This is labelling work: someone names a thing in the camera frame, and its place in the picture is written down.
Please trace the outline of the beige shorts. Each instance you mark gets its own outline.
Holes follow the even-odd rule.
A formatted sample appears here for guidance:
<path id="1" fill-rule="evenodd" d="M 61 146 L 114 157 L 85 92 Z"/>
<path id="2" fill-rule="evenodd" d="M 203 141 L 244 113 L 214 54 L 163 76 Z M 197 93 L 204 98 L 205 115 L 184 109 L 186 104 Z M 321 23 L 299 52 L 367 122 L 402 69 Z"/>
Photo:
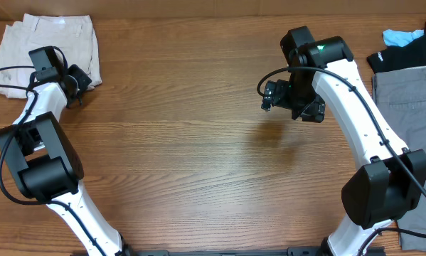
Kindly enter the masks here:
<path id="1" fill-rule="evenodd" d="M 29 51 L 44 46 L 62 50 L 68 65 L 76 64 L 92 82 L 94 89 L 102 83 L 98 42 L 89 16 L 33 16 L 25 14 L 22 21 L 7 26 L 0 44 L 0 94 L 7 98 L 25 98 L 29 66 L 33 65 Z"/>

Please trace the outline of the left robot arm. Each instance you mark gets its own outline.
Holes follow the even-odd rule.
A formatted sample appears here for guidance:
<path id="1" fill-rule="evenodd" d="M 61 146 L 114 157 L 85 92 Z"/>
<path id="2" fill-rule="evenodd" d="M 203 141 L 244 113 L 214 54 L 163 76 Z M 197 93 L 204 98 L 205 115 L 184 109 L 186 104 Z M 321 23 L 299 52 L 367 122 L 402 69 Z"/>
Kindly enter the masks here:
<path id="1" fill-rule="evenodd" d="M 28 53 L 21 115 L 0 129 L 0 189 L 24 206 L 45 205 L 74 232 L 88 255 L 133 255 L 132 247 L 102 216 L 83 183 L 84 170 L 59 124 L 62 111 L 80 99 L 91 80 L 68 65 L 56 46 Z"/>

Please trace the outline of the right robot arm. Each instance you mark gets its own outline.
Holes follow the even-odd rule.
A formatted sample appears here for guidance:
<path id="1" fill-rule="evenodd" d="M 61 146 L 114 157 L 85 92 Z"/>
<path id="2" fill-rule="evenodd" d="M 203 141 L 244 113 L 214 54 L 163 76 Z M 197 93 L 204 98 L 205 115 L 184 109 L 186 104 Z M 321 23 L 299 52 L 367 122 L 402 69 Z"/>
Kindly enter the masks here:
<path id="1" fill-rule="evenodd" d="M 291 29 L 280 47 L 288 80 L 264 76 L 257 84 L 261 107 L 282 107 L 293 119 L 320 123 L 331 110 L 354 157 L 356 172 L 344 185 L 346 211 L 337 229 L 318 247 L 291 247 L 290 255 L 383 255 L 371 247 L 393 223 L 415 209 L 426 194 L 426 153 L 413 151 L 391 129 L 368 94 L 343 38 L 313 38 Z"/>

